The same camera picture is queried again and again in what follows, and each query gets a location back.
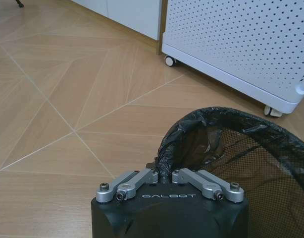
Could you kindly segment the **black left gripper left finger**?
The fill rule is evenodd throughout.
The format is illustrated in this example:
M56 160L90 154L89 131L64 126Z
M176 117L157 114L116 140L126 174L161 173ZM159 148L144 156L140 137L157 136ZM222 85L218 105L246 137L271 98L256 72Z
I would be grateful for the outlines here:
M125 172L112 182L102 182L97 188L97 202L109 203L113 199L123 202L134 198L142 185L157 182L155 163L147 163L146 168L141 171Z

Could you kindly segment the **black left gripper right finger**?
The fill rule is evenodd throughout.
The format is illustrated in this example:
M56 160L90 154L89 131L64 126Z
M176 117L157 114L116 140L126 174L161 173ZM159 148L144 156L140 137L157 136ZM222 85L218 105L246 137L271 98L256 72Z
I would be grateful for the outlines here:
M187 168L172 172L173 183L189 183L197 188L202 196L211 200L226 198L233 203L244 201L244 190L236 182L227 182L205 170L191 171Z

